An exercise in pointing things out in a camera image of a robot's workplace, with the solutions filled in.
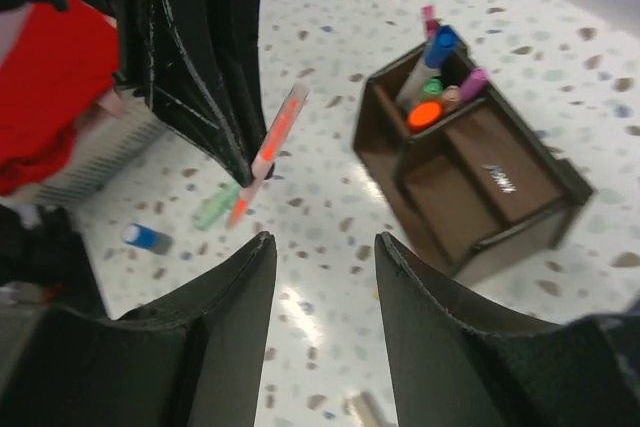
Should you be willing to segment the blue battery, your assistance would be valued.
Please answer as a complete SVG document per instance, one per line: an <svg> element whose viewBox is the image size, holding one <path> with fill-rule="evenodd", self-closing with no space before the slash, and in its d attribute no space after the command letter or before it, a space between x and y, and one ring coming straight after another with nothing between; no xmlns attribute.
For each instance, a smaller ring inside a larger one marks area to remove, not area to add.
<svg viewBox="0 0 640 427"><path fill-rule="evenodd" d="M127 225L121 233L121 239L131 247L146 250L156 255L165 255L173 245L173 238L137 223Z"/></svg>

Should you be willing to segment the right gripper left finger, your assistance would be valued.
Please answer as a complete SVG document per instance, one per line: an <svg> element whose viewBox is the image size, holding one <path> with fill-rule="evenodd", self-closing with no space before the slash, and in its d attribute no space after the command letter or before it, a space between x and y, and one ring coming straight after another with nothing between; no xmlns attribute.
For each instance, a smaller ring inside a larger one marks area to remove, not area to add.
<svg viewBox="0 0 640 427"><path fill-rule="evenodd" d="M274 237L117 320L1 311L5 426L250 426L274 295Z"/></svg>

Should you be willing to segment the red gel pen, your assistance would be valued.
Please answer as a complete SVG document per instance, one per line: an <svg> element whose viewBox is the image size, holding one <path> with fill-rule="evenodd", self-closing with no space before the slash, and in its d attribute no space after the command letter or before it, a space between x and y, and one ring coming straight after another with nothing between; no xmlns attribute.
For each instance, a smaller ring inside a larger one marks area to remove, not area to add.
<svg viewBox="0 0 640 427"><path fill-rule="evenodd" d="M421 9L421 17L425 39L427 42L431 42L435 39L439 30L439 22L435 17L434 7L431 5L424 6Z"/></svg>

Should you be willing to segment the green capped marker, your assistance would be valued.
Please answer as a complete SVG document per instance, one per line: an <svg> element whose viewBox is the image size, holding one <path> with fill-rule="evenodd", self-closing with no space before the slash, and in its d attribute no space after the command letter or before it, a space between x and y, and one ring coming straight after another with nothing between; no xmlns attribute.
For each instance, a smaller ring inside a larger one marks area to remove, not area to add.
<svg viewBox="0 0 640 427"><path fill-rule="evenodd" d="M443 92L443 85L439 78L433 77L426 81L420 91L419 101L429 102L437 99Z"/></svg>

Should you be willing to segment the pink capped marker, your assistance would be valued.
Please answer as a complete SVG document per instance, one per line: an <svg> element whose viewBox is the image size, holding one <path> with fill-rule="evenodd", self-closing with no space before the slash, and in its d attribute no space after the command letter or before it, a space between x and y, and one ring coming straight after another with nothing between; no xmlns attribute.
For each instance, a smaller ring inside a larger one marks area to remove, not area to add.
<svg viewBox="0 0 640 427"><path fill-rule="evenodd" d="M489 80L487 72L482 68L474 68L459 85L460 101L473 100L485 87Z"/></svg>

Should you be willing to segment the brown wooden desk organizer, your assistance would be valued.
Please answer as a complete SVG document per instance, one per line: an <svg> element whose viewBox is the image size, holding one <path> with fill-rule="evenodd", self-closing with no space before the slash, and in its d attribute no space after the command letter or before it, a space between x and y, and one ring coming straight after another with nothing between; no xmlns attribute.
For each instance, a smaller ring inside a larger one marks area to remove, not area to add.
<svg viewBox="0 0 640 427"><path fill-rule="evenodd" d="M559 246L592 187L492 85L412 133L394 99L419 56L367 79L353 141L415 253L473 285Z"/></svg>

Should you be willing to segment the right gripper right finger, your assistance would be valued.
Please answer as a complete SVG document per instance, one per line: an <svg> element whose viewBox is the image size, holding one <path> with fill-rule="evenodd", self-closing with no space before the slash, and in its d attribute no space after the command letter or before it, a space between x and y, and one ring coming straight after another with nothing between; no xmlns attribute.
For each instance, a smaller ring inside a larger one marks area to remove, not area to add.
<svg viewBox="0 0 640 427"><path fill-rule="evenodd" d="M639 318L557 325L430 267L389 233L375 266L402 426L635 426Z"/></svg>

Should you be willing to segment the orange black highlighter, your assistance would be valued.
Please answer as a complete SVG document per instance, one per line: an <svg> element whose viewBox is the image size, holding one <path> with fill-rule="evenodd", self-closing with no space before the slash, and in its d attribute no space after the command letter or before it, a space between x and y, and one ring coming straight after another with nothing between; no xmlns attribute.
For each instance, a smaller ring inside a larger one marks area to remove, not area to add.
<svg viewBox="0 0 640 427"><path fill-rule="evenodd" d="M423 102L415 106L406 119L411 133L419 133L433 125L443 114L443 107L436 101Z"/></svg>

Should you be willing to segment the orange pen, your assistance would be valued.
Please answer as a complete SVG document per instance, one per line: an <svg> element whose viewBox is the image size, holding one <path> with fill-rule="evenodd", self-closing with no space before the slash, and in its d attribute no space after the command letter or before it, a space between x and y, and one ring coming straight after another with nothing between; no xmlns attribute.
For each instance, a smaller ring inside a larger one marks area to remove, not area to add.
<svg viewBox="0 0 640 427"><path fill-rule="evenodd" d="M296 83L284 99L251 165L253 181L240 191L226 222L227 228L233 228L244 217L261 184L274 166L276 156L298 118L308 94L309 89L305 85Z"/></svg>

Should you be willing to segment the peach capped marker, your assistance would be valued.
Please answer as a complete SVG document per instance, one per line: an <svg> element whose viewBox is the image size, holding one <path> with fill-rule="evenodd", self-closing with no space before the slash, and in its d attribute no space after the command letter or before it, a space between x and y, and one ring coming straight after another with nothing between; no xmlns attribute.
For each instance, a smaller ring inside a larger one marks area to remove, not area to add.
<svg viewBox="0 0 640 427"><path fill-rule="evenodd" d="M446 87L439 98L443 112L448 113L457 108L462 102L462 95L459 86L451 85Z"/></svg>

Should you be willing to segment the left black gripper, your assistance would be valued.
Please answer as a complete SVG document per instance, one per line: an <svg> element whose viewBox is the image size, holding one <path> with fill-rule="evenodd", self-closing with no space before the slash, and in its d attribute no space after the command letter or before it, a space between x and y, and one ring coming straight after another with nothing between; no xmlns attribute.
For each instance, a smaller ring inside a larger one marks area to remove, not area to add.
<svg viewBox="0 0 640 427"><path fill-rule="evenodd" d="M240 185L264 136L258 30L261 0L148 0L147 100L158 118ZM142 98L140 0L103 0L116 20L116 90Z"/></svg>

